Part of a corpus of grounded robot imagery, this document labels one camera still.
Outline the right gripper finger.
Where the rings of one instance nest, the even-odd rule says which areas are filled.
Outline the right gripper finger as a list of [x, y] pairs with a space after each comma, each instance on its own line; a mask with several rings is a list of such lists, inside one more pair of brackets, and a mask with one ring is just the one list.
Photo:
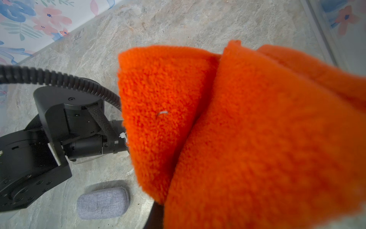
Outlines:
[[154, 202], [144, 229], [163, 229], [164, 226], [164, 206]]

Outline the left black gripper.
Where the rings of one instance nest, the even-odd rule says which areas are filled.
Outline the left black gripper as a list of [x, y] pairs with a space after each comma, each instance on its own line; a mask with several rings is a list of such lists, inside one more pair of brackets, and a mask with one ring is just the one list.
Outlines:
[[71, 178], [70, 161], [127, 150], [126, 130], [106, 118], [103, 99], [53, 86], [33, 97], [38, 114], [1, 137], [2, 212], [25, 209]]

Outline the purple eyeglass case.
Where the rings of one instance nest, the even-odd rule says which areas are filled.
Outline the purple eyeglass case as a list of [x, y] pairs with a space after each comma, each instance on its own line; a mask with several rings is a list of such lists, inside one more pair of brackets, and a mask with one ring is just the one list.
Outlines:
[[125, 214], [129, 202], [127, 189], [116, 187], [81, 195], [77, 199], [76, 208], [81, 219], [111, 219]]

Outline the orange microfiber cloth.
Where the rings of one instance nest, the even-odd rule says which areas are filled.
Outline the orange microfiber cloth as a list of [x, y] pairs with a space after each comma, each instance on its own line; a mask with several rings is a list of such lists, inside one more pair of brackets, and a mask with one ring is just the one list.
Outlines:
[[119, 54], [128, 147], [164, 229], [309, 229], [366, 203], [366, 79], [230, 41]]

